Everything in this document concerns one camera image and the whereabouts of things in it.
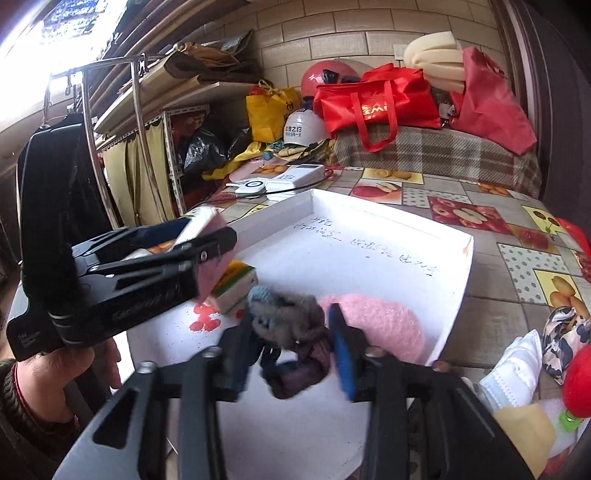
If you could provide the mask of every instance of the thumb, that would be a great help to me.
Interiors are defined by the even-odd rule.
[[[35,373],[43,382],[64,388],[70,381],[82,375],[94,359],[95,352],[92,348],[60,348],[39,358]]]

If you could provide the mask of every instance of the red cloth bag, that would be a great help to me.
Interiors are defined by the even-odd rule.
[[[530,121],[505,82],[501,68],[476,47],[463,51],[466,90],[452,93],[455,130],[486,138],[523,155],[537,141]]]
[[[398,124],[441,128],[439,111],[431,97],[431,86],[422,70],[386,64],[366,72],[360,83],[318,85],[314,113],[324,119],[334,134],[357,126],[363,147],[377,152],[396,139]],[[390,125],[388,138],[370,144],[367,123]]]

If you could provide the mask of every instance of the plaid fabric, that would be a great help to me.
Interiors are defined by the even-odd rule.
[[[388,136],[388,126],[368,125],[371,143]],[[336,162],[346,167],[389,168],[499,185],[534,198],[541,173],[533,152],[518,157],[500,145],[450,129],[398,127],[396,140],[377,153],[367,152],[357,130],[340,131]]]

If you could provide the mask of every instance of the green bottle cap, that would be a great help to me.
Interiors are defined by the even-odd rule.
[[[574,432],[578,426],[581,424],[583,419],[575,417],[571,412],[568,410],[564,410],[560,413],[558,417],[558,421],[562,425],[562,428],[566,433]]]

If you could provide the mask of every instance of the sleeve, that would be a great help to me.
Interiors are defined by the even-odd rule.
[[[13,478],[10,475],[19,480],[51,479],[79,434],[77,421],[36,420],[20,396],[14,375],[15,361],[0,361],[0,465],[11,466],[2,479]]]

